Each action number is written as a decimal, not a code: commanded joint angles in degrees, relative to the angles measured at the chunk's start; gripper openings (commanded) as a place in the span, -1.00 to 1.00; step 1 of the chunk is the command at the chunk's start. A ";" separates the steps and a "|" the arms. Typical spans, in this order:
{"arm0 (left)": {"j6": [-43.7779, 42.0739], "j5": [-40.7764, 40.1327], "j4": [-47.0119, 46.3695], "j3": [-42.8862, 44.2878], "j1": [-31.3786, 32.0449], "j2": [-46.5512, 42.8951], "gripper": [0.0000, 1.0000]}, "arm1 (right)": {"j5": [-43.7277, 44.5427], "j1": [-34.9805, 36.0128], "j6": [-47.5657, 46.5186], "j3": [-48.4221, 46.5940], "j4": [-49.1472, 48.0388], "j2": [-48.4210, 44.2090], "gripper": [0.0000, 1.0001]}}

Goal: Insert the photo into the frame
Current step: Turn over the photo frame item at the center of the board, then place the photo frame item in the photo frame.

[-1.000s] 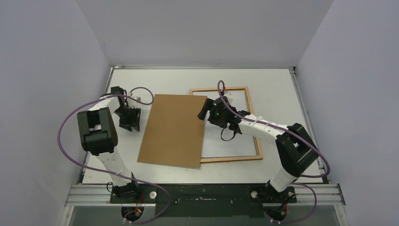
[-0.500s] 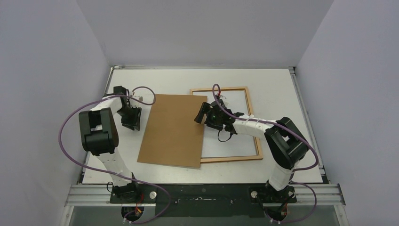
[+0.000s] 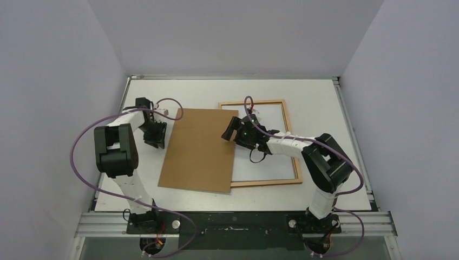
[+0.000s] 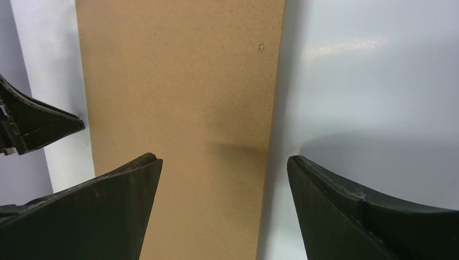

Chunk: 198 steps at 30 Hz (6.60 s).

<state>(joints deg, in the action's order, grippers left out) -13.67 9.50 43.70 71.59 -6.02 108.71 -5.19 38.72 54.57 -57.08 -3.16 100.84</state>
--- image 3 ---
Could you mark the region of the brown cardboard backing board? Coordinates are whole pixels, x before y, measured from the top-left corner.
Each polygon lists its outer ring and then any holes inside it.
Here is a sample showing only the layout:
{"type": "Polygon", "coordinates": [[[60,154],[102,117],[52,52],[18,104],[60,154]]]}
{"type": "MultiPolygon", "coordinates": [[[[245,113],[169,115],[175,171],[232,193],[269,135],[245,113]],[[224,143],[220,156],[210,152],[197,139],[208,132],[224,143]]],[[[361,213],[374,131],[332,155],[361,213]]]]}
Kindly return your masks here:
{"type": "Polygon", "coordinates": [[[238,115],[236,110],[186,108],[173,125],[158,186],[229,193],[235,145],[221,136],[238,115]]]}

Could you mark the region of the printed plant photo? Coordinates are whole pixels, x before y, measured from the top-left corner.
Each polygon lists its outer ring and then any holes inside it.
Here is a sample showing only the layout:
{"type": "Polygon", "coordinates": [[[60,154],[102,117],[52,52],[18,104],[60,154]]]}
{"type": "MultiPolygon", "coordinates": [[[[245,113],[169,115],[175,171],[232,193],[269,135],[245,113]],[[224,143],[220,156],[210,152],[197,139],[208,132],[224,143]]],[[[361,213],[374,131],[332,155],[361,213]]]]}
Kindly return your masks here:
{"type": "MultiPolygon", "coordinates": [[[[266,129],[276,129],[287,132],[284,113],[280,103],[256,104],[254,109],[259,112],[261,124],[266,129]]],[[[235,146],[233,181],[261,181],[294,179],[296,177],[293,159],[285,155],[267,155],[259,151],[250,152],[249,149],[235,146]]]]}

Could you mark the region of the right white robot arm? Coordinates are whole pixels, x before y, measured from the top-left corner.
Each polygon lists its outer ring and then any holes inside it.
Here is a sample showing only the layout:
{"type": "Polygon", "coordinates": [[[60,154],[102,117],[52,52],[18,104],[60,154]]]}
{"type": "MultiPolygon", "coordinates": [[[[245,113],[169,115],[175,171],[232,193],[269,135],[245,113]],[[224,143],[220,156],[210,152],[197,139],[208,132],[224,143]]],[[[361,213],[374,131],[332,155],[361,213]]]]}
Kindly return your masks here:
{"type": "Polygon", "coordinates": [[[302,160],[316,190],[306,209],[306,225],[312,232],[327,226],[338,193],[353,172],[351,161],[335,139],[324,133],[316,138],[303,138],[277,129],[268,130],[254,114],[234,116],[221,136],[226,141],[264,155],[285,155],[302,160]]]}

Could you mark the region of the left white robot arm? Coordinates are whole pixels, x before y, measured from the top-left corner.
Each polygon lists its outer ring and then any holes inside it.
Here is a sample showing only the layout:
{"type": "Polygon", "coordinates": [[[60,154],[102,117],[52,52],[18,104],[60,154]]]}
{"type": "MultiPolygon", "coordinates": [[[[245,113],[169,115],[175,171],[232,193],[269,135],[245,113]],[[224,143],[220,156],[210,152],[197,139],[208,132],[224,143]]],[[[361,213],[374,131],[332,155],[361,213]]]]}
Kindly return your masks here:
{"type": "Polygon", "coordinates": [[[134,132],[143,132],[144,143],[154,148],[165,147],[167,123],[155,119],[158,106],[145,97],[138,97],[135,106],[124,109],[106,126],[94,129],[96,166],[121,189],[129,204],[129,228],[156,233],[162,227],[154,199],[147,193],[138,173],[139,155],[134,132]]]}

